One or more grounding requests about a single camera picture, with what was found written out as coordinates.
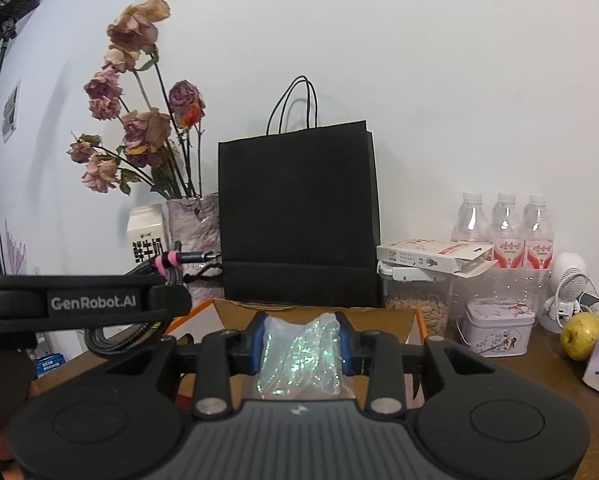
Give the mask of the iridescent white bag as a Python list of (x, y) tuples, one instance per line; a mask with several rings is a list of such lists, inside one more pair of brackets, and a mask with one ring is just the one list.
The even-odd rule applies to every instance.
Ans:
[(313, 401), (353, 399), (353, 382), (342, 371), (339, 322), (324, 313), (305, 324), (267, 318), (255, 399)]

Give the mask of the red cardboard box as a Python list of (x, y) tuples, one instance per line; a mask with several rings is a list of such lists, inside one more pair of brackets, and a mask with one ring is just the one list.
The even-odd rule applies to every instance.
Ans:
[(199, 342), (222, 328), (243, 330), (258, 311), (270, 316), (265, 323), (264, 351), (258, 363), (264, 370), (231, 380), (234, 404), (243, 400), (355, 399), (365, 402), (367, 378), (344, 375), (344, 351), (337, 348), (335, 311), (327, 308), (260, 306), (226, 299), (208, 299), (167, 333), (183, 341)]

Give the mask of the blue white package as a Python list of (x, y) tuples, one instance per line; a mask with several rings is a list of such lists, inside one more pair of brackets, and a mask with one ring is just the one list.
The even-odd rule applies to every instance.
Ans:
[(44, 356), (38, 356), (34, 359), (35, 376), (37, 378), (55, 370), (65, 363), (65, 357), (62, 353), (52, 352)]

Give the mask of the clear snack container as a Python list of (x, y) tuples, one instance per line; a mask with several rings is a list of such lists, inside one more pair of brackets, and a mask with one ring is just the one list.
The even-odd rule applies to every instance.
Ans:
[(382, 261), (377, 274), (385, 308), (418, 310), (429, 335), (445, 335), (453, 289), (450, 275)]

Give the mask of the white floral tin box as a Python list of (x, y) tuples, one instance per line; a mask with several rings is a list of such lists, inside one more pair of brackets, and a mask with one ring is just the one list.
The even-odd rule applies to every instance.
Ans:
[(467, 303), (457, 324), (462, 342), (484, 358), (523, 356), (535, 312), (514, 298), (478, 298)]

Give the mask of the white flat carton box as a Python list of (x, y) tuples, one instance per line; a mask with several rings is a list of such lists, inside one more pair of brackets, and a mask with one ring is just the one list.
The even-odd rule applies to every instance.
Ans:
[(493, 260), (492, 244), (425, 238), (409, 238), (379, 245), (377, 258), (395, 266), (412, 266), (458, 278), (475, 278), (497, 263)]

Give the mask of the purple textured vase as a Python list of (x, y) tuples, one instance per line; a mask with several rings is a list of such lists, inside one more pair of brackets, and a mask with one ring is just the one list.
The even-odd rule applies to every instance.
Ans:
[[(180, 242), (183, 252), (219, 252), (219, 198), (217, 193), (202, 198), (178, 198), (166, 202), (170, 241)], [(206, 299), (224, 296), (222, 269), (209, 268), (186, 286), (196, 306)]]

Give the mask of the milk carton white green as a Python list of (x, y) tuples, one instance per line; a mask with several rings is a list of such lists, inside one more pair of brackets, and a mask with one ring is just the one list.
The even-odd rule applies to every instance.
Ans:
[(161, 255), (170, 248), (170, 234), (162, 204), (130, 209), (127, 237), (135, 264)]

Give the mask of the black paper shopping bag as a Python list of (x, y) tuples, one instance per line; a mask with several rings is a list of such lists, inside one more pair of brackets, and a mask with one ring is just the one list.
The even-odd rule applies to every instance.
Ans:
[(365, 122), (319, 126), (305, 76), (306, 127), (222, 142), (222, 286), (231, 300), (315, 307), (381, 304), (380, 207)]

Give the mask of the water bottle left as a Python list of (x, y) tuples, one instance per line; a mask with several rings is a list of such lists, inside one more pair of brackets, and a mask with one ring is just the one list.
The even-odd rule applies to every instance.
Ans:
[(451, 239), (455, 242), (487, 242), (488, 220), (484, 214), (481, 193), (463, 193), (463, 201), (451, 232)]

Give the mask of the water bottle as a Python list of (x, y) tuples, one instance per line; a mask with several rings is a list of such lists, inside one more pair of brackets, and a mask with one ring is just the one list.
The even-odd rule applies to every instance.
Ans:
[(491, 212), (488, 228), (489, 241), (493, 244), (493, 260), (502, 269), (517, 269), (523, 263), (524, 238), (521, 219), (516, 211), (514, 193), (500, 192)]
[(548, 270), (552, 266), (554, 229), (543, 195), (531, 194), (523, 211), (524, 266)]
[(463, 193), (463, 201), (451, 232), (451, 239), (455, 242), (487, 242), (488, 220), (484, 214), (481, 193)]

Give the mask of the water bottle middle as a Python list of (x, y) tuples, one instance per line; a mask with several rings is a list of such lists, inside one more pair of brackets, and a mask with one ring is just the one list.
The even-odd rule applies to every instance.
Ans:
[(516, 211), (514, 193), (500, 192), (491, 212), (488, 228), (489, 241), (493, 244), (493, 260), (502, 269), (517, 269), (523, 263), (524, 238), (521, 219)]

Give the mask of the water bottle right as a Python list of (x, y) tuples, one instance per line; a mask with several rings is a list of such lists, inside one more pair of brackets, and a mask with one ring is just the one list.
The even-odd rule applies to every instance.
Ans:
[(548, 270), (552, 266), (554, 229), (543, 195), (531, 194), (523, 211), (524, 266)]

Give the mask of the green yellow apple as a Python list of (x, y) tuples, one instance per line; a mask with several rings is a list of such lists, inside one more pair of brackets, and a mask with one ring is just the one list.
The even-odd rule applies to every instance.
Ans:
[(563, 327), (560, 344), (573, 361), (590, 358), (599, 339), (599, 316), (591, 312), (573, 315)]

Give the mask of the dried pink roses bouquet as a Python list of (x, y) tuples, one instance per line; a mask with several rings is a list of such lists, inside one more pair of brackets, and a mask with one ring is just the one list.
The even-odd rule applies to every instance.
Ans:
[(203, 194), (202, 136), (206, 103), (198, 86), (182, 79), (167, 86), (158, 49), (158, 25), (170, 17), (166, 0), (129, 4), (106, 27), (101, 67), (84, 85), (98, 122), (121, 128), (121, 139), (98, 133), (73, 136), (68, 157), (83, 166), (90, 191), (125, 195), (143, 183), (165, 198)]

